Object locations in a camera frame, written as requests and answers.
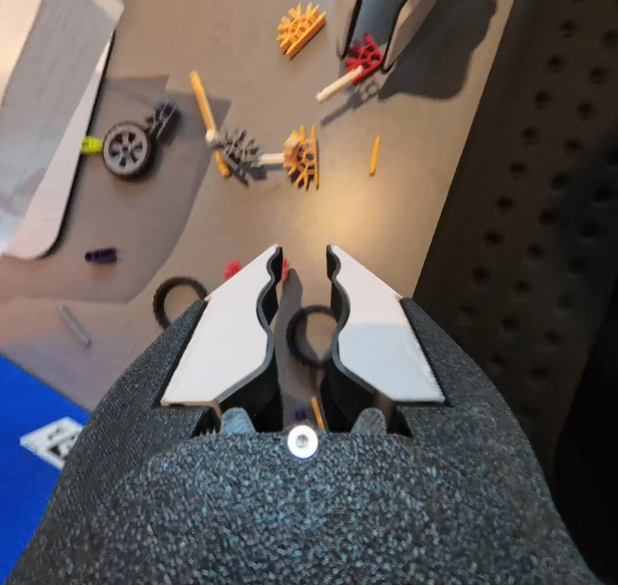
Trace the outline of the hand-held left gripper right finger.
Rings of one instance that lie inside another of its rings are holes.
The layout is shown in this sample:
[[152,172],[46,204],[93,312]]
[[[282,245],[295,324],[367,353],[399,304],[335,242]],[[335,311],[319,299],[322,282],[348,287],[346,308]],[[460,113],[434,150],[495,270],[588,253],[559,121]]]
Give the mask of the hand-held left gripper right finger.
[[331,356],[342,379],[401,404],[445,404],[437,374],[404,311],[403,297],[336,244],[326,248]]

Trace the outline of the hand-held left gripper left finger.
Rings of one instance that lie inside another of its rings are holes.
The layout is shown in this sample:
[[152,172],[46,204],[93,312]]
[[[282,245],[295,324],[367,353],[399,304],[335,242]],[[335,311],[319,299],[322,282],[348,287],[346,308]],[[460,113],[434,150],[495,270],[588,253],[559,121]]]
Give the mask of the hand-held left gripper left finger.
[[276,286],[282,277],[282,247],[273,244],[205,298],[205,307],[175,366],[160,404],[235,407],[255,380],[261,409],[277,387],[271,323],[277,314]]

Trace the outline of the yellow half-round connector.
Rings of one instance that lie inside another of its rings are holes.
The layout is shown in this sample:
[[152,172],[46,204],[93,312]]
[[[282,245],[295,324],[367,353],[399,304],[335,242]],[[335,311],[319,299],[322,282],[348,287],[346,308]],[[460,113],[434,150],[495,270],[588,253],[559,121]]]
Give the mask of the yellow half-round connector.
[[289,9],[277,26],[277,44],[290,60],[310,42],[326,25],[327,14],[319,5],[298,4]]

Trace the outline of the red plastic connector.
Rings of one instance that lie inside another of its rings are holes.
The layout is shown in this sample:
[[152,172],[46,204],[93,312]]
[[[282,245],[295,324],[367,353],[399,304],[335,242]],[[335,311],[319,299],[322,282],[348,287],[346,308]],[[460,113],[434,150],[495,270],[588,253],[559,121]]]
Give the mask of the red plastic connector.
[[354,74],[351,84],[360,85],[372,77],[382,66],[383,54],[370,33],[355,41],[344,60],[347,74]]

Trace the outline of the blue bin with square tag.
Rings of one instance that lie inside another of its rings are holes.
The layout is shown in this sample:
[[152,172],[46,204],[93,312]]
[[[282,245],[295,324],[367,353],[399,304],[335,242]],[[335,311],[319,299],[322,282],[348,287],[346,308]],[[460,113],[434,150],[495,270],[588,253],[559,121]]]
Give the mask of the blue bin with square tag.
[[20,444],[39,428],[89,412],[6,358],[1,358],[1,583],[39,525],[60,469]]

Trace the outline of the black rubber tyre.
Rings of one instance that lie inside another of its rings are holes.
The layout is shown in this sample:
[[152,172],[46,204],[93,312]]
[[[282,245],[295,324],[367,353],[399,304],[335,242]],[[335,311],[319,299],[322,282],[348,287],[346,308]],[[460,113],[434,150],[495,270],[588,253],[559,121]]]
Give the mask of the black rubber tyre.
[[191,277],[172,277],[163,281],[153,296],[153,314],[158,325],[162,330],[166,330],[172,324],[165,311],[165,302],[168,294],[177,287],[190,287],[197,294],[198,299],[205,299],[208,295],[207,289],[195,278]]
[[322,357],[309,356],[301,352],[297,344],[296,333],[301,323],[305,323],[306,319],[311,314],[324,314],[330,318],[334,318],[332,309],[325,305],[314,304],[301,307],[290,319],[286,329],[286,343],[292,357],[301,365],[312,369],[321,369],[328,365],[332,359],[331,350]]

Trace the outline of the small grey pin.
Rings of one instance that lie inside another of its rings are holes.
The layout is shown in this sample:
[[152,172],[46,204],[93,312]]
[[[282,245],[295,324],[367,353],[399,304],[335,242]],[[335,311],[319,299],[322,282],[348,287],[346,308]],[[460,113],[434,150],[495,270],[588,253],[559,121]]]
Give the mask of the small grey pin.
[[59,317],[83,348],[91,346],[91,336],[72,311],[64,304],[56,306]]

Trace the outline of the orange plastic connector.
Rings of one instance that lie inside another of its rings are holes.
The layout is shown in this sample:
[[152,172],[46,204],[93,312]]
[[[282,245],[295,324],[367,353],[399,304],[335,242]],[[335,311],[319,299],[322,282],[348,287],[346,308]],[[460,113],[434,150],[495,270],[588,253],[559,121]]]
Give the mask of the orange plastic connector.
[[320,187],[318,138],[316,126],[312,125],[309,133],[305,126],[294,130],[284,142],[284,168],[287,177],[297,185],[308,189],[314,183],[315,189]]

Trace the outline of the long yellow rod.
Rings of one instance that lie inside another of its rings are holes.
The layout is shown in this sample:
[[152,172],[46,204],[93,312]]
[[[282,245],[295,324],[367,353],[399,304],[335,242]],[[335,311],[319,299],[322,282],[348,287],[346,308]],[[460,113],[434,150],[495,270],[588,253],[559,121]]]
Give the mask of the long yellow rod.
[[[206,132],[208,129],[215,129],[218,131],[217,125],[215,124],[214,117],[212,115],[210,102],[208,101],[208,98],[206,96],[206,91],[202,84],[200,75],[198,74],[197,71],[193,70],[191,71],[189,78],[190,78],[190,84],[195,94],[195,98],[197,100],[197,104],[198,104],[201,116],[203,118]],[[214,152],[216,163],[220,170],[221,176],[223,178],[228,178],[230,176],[230,169],[229,169],[226,159],[223,157],[223,155],[220,152],[220,149],[219,149],[220,144],[217,145],[216,148],[212,148],[212,147],[210,148]]]

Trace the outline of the toy wheel with black tyre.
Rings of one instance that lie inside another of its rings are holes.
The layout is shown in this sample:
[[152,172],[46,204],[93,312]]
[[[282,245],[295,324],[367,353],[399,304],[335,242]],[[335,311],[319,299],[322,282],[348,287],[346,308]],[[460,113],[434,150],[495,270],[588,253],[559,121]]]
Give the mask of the toy wheel with black tyre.
[[113,125],[102,143],[106,170],[123,180],[147,174],[155,154],[155,141],[150,132],[135,121],[127,120]]

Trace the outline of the toy instruction booklet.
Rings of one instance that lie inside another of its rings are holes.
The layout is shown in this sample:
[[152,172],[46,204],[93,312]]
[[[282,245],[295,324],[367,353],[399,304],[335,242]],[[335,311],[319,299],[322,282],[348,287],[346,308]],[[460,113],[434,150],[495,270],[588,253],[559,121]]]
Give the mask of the toy instruction booklet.
[[121,0],[1,0],[1,221],[20,221],[64,139]]

